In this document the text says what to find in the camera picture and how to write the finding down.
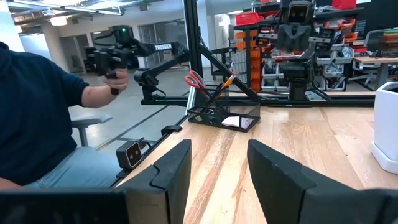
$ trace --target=desk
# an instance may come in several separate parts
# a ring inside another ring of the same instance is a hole
[[[128,177],[192,140],[192,173],[185,223],[266,223],[246,159],[258,139],[302,164],[356,189],[398,188],[398,175],[383,171],[371,154],[373,108],[261,108],[248,133],[185,121]]]
[[[388,79],[388,65],[397,64],[398,58],[371,58],[371,57],[356,57],[354,60],[361,64],[380,64],[380,68],[377,71],[376,84],[374,91],[380,86],[385,84]]]

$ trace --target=navy sweater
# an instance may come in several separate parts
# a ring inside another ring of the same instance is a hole
[[[39,55],[0,42],[0,177],[19,185],[54,169],[75,148],[69,106],[88,86]]]

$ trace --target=wire mesh basket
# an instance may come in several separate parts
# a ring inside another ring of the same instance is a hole
[[[214,102],[205,99],[188,110],[189,122],[233,131],[248,132],[260,120],[260,104],[239,102],[233,106],[228,91],[209,90],[218,95]]]

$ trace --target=gray chair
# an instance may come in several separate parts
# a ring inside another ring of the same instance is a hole
[[[80,116],[71,118],[72,127],[79,130],[81,146],[88,146],[86,128],[94,124],[103,124],[112,119],[108,114],[94,115],[94,116]]]

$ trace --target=scissors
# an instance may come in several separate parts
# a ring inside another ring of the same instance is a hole
[[[200,92],[205,96],[208,97],[209,94],[206,92],[206,84],[205,81],[202,79],[202,77],[197,74],[197,72],[191,70],[189,71],[189,75],[185,76],[185,82],[194,87],[197,90],[200,90]]]

